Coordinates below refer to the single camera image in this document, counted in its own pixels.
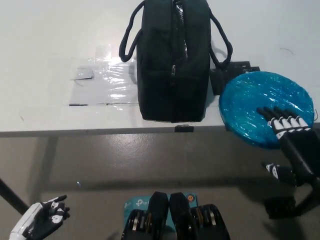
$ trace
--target robotic hand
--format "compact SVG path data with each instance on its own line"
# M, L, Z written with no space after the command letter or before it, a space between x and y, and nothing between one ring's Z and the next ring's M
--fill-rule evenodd
M280 148L291 166L263 163L280 182L299 187L312 186L311 193L296 206L293 196L267 199L265 208L271 219L291 218L305 214L320 204L320 139L302 117L291 110L258 108L272 127Z
M43 240L70 217L63 200L67 195L33 204L11 231L9 240Z

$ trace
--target black duffel bag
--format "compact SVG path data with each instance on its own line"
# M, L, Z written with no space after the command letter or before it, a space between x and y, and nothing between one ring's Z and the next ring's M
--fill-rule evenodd
M126 46L137 12L142 28L128 55ZM227 48L219 62L211 47L211 20ZM127 62L136 47L138 102L143 119L200 122L205 113L210 56L217 68L228 66L233 48L206 0L145 0L134 10L119 48Z

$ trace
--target table leg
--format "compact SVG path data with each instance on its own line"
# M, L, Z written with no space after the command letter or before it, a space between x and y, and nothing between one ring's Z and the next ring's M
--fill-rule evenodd
M29 209L25 204L1 179L0 179L0 196L4 198L15 210L21 215Z

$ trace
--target concrete floor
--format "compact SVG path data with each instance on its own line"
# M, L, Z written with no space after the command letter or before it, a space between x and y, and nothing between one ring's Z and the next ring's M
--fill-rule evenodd
M214 203L232 240L317 240L320 210L269 220L262 200L295 194L261 162L281 152L249 146L230 132L1 138L0 177L28 204L67 194L71 218L48 240L119 240L123 204L154 191L195 192ZM0 199L0 239L20 216Z

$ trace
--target blue plate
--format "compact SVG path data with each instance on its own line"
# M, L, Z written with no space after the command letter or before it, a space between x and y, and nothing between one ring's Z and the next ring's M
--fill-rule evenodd
M312 127L314 104L307 91L294 81L272 72L255 71L231 80L219 98L224 124L252 145L278 148L278 139L257 113L258 107L291 109Z

